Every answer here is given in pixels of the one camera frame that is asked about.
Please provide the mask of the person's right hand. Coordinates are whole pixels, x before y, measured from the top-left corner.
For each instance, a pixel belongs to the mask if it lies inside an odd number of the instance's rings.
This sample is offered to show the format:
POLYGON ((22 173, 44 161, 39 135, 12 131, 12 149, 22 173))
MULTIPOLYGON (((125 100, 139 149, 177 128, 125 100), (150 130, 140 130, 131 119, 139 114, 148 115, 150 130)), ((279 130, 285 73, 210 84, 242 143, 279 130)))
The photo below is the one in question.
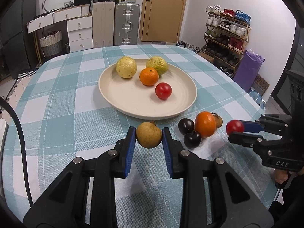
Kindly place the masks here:
MULTIPOLYGON (((295 172, 292 172, 292 171, 275 169, 274 170, 274 179, 277 183, 282 184, 288 180, 289 174, 294 174, 294 173, 295 172)), ((292 184, 302 183, 303 177, 301 175, 303 175, 303 169, 301 169, 301 171, 299 171, 299 172, 296 172, 296 174, 297 174, 297 177, 295 177, 292 180, 292 184)))

